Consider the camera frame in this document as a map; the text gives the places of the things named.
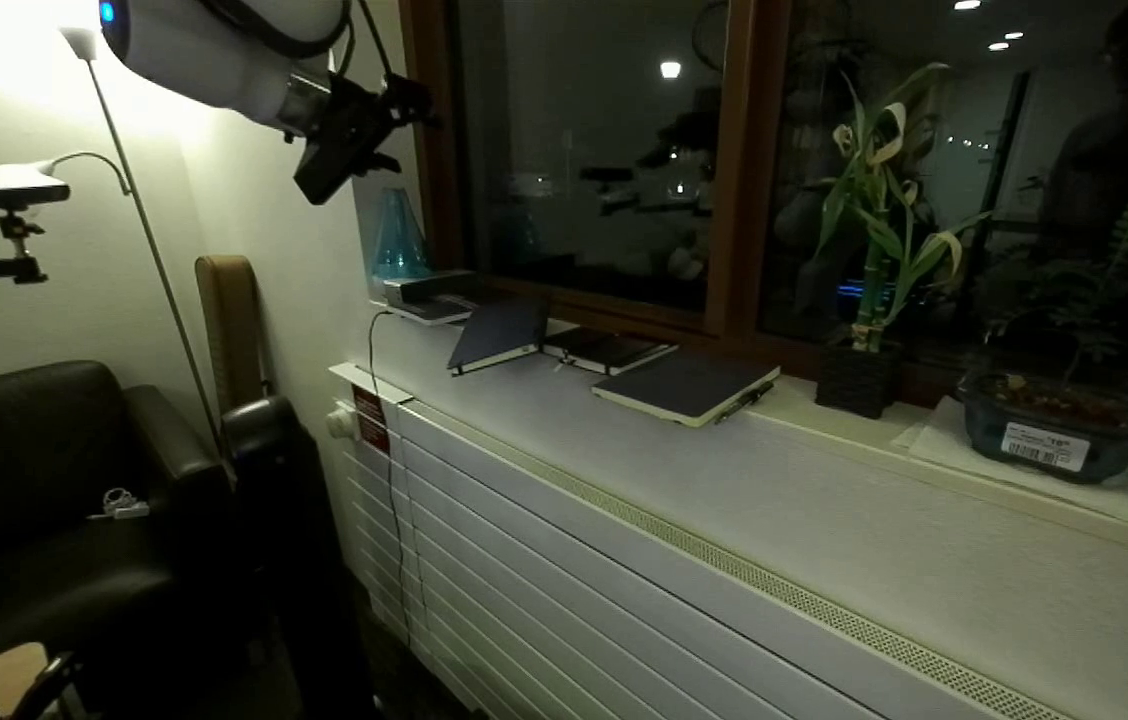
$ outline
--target wall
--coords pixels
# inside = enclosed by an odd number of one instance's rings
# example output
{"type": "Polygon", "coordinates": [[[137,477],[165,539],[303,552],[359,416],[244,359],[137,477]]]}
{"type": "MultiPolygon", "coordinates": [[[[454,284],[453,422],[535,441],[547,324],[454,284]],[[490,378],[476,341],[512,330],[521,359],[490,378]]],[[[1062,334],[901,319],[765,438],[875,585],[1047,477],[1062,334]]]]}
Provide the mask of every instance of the wall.
{"type": "MultiPolygon", "coordinates": [[[[0,164],[79,149],[114,158],[86,73],[54,35],[52,4],[63,0],[0,0],[0,164]]],[[[379,0],[374,21],[399,63],[396,4],[379,0]]],[[[351,78],[374,88],[374,53],[367,32],[359,35],[351,78]]],[[[320,422],[324,369],[351,353],[351,330],[367,318],[351,187],[313,209],[293,185],[300,143],[282,143],[279,133],[237,112],[145,85],[107,47],[100,47],[95,73],[174,280],[202,380],[213,386],[192,259],[244,251],[264,292],[279,391],[296,400],[309,423],[320,422]]],[[[393,140],[387,151],[411,169],[404,140],[393,140]]],[[[72,200],[33,211],[44,225],[33,255],[39,255],[47,284],[14,287],[0,280],[0,372],[95,355],[118,380],[168,389],[201,422],[137,209],[114,191],[104,164],[72,160],[60,164],[60,176],[72,185],[72,200]]]]}

